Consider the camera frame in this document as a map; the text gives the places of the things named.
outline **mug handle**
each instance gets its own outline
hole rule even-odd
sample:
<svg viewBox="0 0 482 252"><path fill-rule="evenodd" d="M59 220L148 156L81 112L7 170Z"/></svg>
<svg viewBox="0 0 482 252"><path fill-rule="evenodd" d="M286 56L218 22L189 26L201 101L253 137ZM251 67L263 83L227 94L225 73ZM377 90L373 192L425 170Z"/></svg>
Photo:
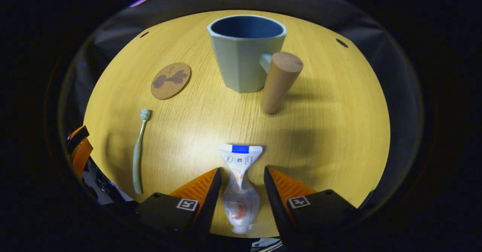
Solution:
<svg viewBox="0 0 482 252"><path fill-rule="evenodd" d="M277 52L273 55L262 53L259 63L267 72L261 109L265 113L275 113L303 69L303 62L291 53Z"/></svg>

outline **toothpaste tube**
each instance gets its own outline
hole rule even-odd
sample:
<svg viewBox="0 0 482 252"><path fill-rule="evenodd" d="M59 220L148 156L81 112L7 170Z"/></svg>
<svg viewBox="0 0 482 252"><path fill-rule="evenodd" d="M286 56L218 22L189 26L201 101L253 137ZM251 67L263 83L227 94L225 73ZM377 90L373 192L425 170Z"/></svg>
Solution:
<svg viewBox="0 0 482 252"><path fill-rule="evenodd" d="M248 180L246 170L263 152L260 146L219 145L219 154L231 170L223 202L234 233L251 230L259 210L259 195Z"/></svg>

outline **wood grain surface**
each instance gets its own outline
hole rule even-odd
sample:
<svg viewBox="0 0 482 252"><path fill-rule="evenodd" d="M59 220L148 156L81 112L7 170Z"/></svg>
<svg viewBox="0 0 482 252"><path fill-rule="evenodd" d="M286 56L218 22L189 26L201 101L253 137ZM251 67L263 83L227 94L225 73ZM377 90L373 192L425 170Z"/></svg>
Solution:
<svg viewBox="0 0 482 252"><path fill-rule="evenodd" d="M239 94L224 86L219 73L206 27L215 19L240 14L262 15L284 24L287 36L282 51L304 63L275 115L261 111L263 90ZM189 65L191 81L171 99L155 99L150 92L152 79L171 63ZM136 195L132 155L143 108L152 110L152 115L140 161L144 194ZM100 77L84 124L95 163L138 202L153 192L169 194L222 167L223 186L210 231L250 238L278 235L263 183L266 165L315 190L333 189L358 207L378 184L390 143L384 94L369 63L351 41L305 20L247 10L188 15L141 32ZM231 232L224 212L222 193L229 170L217 151L219 144L264 147L248 170L261 205L247 234Z"/></svg>

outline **toothbrush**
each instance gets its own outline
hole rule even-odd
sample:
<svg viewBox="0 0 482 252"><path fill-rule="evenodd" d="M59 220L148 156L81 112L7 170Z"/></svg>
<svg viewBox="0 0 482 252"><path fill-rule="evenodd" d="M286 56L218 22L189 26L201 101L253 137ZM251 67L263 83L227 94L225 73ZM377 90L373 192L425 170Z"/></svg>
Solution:
<svg viewBox="0 0 482 252"><path fill-rule="evenodd" d="M134 146L134 159L132 161L132 179L134 181L134 190L138 195L142 194L141 182L139 181L139 159L141 158L142 136L146 128L146 122L150 118L151 111L144 108L141 111L142 127L136 146Z"/></svg>

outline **toothbrush handle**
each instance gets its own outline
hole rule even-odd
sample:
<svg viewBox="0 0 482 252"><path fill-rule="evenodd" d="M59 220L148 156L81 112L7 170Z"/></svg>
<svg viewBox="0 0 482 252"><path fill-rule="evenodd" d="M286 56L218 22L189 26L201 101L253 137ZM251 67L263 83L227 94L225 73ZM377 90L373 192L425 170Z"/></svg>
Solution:
<svg viewBox="0 0 482 252"><path fill-rule="evenodd" d="M146 127L146 120L142 121L141 133L134 146L134 158L132 160L132 180L134 182L134 190L138 195L142 194L141 182L139 180L139 159L141 158L142 136Z"/></svg>

